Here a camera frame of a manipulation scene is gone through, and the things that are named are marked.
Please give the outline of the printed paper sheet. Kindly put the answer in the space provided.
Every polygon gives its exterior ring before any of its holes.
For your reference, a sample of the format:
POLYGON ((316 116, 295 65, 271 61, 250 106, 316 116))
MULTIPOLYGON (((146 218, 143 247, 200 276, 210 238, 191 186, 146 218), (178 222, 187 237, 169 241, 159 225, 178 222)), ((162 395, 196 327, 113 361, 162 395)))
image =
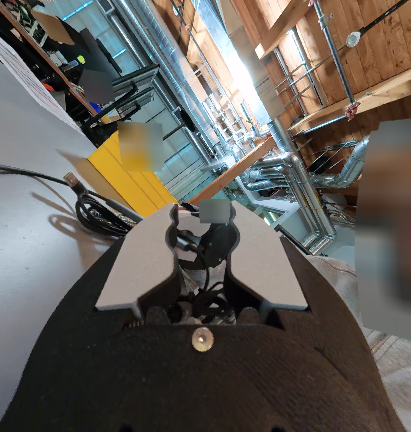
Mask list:
POLYGON ((84 134, 73 119, 62 109, 50 92, 36 78, 26 63, 14 49, 0 37, 0 61, 25 88, 30 96, 47 111, 70 125, 80 134, 84 134))

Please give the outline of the wooden ceiling beam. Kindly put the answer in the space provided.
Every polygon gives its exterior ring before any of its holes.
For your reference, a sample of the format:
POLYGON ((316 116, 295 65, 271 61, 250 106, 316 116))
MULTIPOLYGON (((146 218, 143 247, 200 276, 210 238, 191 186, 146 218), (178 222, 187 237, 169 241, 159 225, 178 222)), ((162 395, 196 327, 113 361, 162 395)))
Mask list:
POLYGON ((291 0, 273 1, 273 3, 277 3, 281 13, 255 48, 257 58, 261 61, 278 47, 289 30, 298 24, 316 1, 291 0))
MULTIPOLYGON (((357 114, 375 109, 409 95, 411 95, 411 69, 357 93, 355 99, 360 103, 357 108, 357 114)), ((289 128, 289 133, 295 136, 300 131, 306 132, 319 125, 329 123, 336 118, 343 117, 348 106, 349 102, 347 99, 329 105, 296 123, 289 128)))

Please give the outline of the silver ceiling pipe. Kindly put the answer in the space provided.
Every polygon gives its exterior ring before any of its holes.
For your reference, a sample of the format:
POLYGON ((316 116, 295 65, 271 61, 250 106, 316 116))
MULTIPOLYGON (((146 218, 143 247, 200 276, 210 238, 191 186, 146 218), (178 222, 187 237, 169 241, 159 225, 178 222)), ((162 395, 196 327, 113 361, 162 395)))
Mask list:
POLYGON ((357 113, 358 105, 355 102, 353 91, 350 88, 349 81, 341 61, 339 49, 337 48, 336 41, 331 29, 331 21, 333 19, 333 13, 327 14, 327 12, 324 10, 321 4, 321 1, 319 0, 313 1, 313 8, 316 12, 318 23, 327 41, 327 45, 330 50, 331 57, 334 61, 340 81, 344 88, 344 92, 348 99, 349 105, 345 110, 344 119, 347 122, 350 122, 351 120, 354 119, 355 114, 357 113))

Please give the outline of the black pendant lamp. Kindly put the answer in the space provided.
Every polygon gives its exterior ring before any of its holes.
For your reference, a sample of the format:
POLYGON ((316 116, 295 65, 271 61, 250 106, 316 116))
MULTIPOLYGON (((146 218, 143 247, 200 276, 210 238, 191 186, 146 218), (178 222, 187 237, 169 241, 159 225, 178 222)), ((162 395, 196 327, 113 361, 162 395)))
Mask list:
POLYGON ((180 116, 181 116, 181 121, 182 121, 181 124, 179 126, 177 126, 176 128, 174 128, 170 133, 165 135, 163 137, 163 141, 165 141, 167 138, 171 137, 173 134, 175 134, 177 131, 179 131, 182 128, 187 128, 187 130, 189 130, 190 132, 195 132, 196 126, 195 126, 194 122, 192 121, 192 119, 190 118, 190 116, 188 115, 188 113, 184 110, 181 110, 180 116))

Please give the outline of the black monitor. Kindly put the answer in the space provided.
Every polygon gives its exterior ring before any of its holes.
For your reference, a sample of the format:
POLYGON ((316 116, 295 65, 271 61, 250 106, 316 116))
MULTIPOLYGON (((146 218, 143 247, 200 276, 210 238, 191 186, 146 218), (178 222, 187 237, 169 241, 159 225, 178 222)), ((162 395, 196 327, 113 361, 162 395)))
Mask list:
POLYGON ((159 69, 159 64, 152 63, 132 73, 114 79, 112 81, 112 88, 115 100, 136 96, 142 86, 150 84, 154 80, 159 69))

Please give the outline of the large yellow plastic bin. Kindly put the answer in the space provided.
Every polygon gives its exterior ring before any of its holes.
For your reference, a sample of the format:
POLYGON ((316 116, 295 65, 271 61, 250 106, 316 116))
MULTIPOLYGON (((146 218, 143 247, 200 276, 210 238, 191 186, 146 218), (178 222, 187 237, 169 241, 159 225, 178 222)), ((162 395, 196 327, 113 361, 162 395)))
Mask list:
POLYGON ((127 204, 143 217, 169 203, 177 203, 155 173, 123 170, 118 132, 113 133, 88 160, 127 204))

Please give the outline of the silver insulated pipes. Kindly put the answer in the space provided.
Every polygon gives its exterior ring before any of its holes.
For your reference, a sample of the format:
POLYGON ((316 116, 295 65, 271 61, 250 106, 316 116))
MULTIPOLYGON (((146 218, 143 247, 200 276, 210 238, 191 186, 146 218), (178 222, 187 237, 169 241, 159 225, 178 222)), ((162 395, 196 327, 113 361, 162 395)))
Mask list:
POLYGON ((297 152, 285 152, 259 159, 240 174, 241 183, 249 191, 289 186, 300 209, 304 209, 311 235, 304 243, 313 255, 319 254, 334 241, 336 230, 331 223, 316 188, 345 189, 362 174, 370 135, 359 141, 345 165, 337 174, 308 173, 297 152))

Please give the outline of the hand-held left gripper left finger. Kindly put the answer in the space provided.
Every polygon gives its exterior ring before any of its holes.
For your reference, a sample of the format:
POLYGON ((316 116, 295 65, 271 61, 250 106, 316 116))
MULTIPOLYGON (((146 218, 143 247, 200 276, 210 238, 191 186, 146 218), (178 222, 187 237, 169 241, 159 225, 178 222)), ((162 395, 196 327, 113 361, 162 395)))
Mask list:
POLYGON ((97 310, 131 309, 134 316, 145 317, 151 307, 166 309, 176 302, 181 294, 177 225, 178 205, 169 203, 126 235, 97 310))

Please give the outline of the grey zip sweatshirt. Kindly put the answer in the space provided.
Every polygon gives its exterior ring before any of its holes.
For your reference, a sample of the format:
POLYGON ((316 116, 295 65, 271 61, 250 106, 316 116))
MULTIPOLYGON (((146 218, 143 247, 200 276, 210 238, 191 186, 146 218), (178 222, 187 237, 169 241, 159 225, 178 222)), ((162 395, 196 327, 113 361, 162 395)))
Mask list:
POLYGON ((354 267, 329 257, 306 258, 340 295, 357 320, 388 397, 405 430, 411 431, 411 341, 363 326, 354 267))

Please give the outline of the long silver ceiling duct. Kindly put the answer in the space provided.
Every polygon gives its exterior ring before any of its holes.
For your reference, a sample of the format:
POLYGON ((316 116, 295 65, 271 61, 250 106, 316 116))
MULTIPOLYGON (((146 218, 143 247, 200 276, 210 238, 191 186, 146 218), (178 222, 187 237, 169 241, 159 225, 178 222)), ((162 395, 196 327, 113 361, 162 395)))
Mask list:
POLYGON ((194 122, 195 131, 186 127, 183 133, 205 164, 212 156, 223 158, 219 132, 214 120, 203 106, 207 99, 201 83, 176 45, 174 37, 160 17, 152 1, 112 1, 114 11, 111 22, 134 52, 140 63, 152 62, 160 66, 154 86, 161 100, 178 120, 177 112, 183 109, 194 122))

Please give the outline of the grey desk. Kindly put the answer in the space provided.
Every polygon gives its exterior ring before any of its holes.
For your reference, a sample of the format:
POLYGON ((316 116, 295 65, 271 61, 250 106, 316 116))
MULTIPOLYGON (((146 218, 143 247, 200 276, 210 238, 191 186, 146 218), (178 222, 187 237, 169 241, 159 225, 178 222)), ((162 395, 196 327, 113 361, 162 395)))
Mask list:
MULTIPOLYGON (((92 143, 49 111, 0 57, 0 165, 84 185, 128 206, 87 159, 92 143)), ((0 419, 43 327, 112 245, 79 224, 76 195, 53 181, 0 172, 0 419)))

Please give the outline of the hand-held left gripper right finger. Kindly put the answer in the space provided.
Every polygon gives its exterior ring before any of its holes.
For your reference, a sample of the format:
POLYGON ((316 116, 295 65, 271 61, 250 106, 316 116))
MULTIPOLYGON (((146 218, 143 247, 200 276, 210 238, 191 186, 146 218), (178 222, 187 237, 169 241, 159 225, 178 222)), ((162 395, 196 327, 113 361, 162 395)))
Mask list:
POLYGON ((272 307, 305 310, 307 301, 278 233, 259 216, 231 202, 235 245, 227 258, 231 280, 272 307))

